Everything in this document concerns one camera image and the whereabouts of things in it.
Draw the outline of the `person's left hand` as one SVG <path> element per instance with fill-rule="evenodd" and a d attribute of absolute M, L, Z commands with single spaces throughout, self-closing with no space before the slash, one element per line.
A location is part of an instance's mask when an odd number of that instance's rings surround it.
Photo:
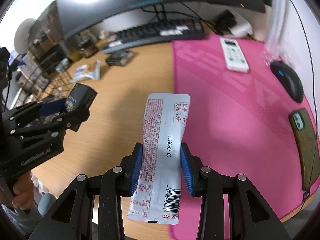
<path fill-rule="evenodd" d="M 12 200 L 12 205 L 16 209 L 23 211 L 31 209 L 34 203 L 34 184 L 31 180 L 31 172 L 28 171 L 20 178 L 13 186 L 15 197 Z"/>

